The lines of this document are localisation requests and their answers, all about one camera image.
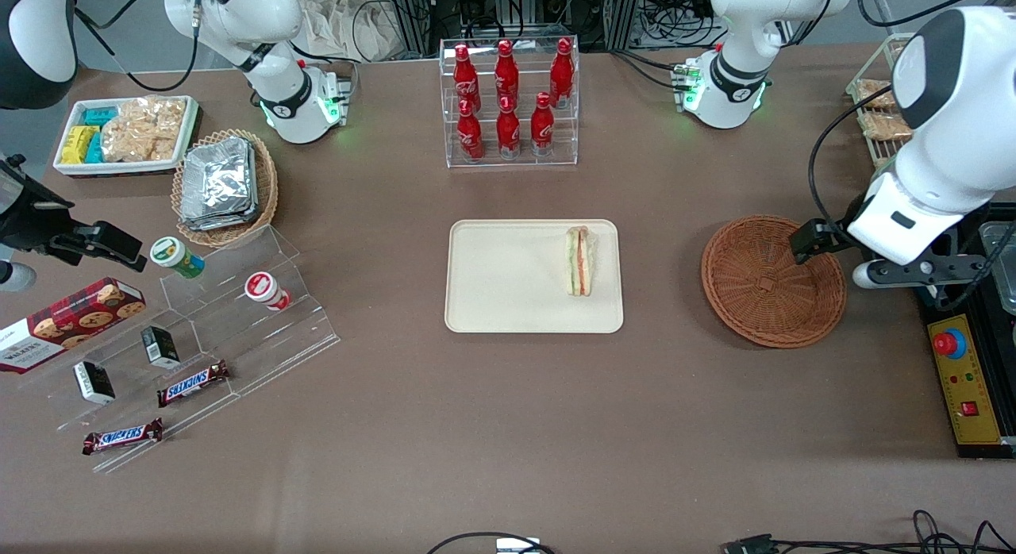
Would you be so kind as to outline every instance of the emergency stop button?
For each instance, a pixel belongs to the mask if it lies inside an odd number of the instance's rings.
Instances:
[[[966,336],[958,329],[950,328],[935,334],[932,338],[932,348],[940,356],[958,360],[966,355]]]

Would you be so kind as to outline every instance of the aluminum foil package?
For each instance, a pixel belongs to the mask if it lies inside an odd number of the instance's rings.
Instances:
[[[193,231],[209,231],[257,219],[254,156],[254,146],[237,136],[188,151],[180,222]]]

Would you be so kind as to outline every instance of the red and white cup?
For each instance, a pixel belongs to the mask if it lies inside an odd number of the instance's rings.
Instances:
[[[244,285],[247,298],[264,304],[268,310],[283,310],[290,305],[290,293],[278,286],[278,281],[268,272],[254,272]]]

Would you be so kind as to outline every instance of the walkers cookie box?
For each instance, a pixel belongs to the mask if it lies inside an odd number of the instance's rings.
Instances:
[[[0,371],[24,373],[144,310],[144,296],[106,278],[0,330]]]

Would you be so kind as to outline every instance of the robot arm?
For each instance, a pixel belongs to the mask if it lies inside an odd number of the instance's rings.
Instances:
[[[194,30],[196,1],[165,0],[170,22],[187,37]],[[302,67],[289,44],[303,22],[297,0],[201,0],[200,4],[198,40],[242,70],[282,139],[308,143],[337,125],[335,74]]]
[[[40,109],[59,103],[77,73],[71,30],[74,0],[0,0],[0,108]],[[0,244],[77,265],[109,258],[137,271],[141,242],[116,227],[73,221],[73,203],[20,171],[23,158],[0,155]],[[0,261],[0,291],[24,290],[30,268]]]
[[[711,0],[712,8],[726,21],[722,50],[690,58],[680,68],[684,78],[678,88],[682,109],[715,128],[734,128],[748,121],[758,107],[763,83],[783,37],[777,20],[813,20],[836,14],[850,0]]]
[[[0,0],[0,108],[40,109],[66,96],[77,73],[74,0]]]
[[[937,15],[900,55],[893,93],[915,131],[836,224],[872,259],[853,281],[869,289],[970,283],[986,259],[958,250],[954,226],[1016,186],[1012,12],[981,5]],[[851,245],[813,220],[790,246],[801,263]]]

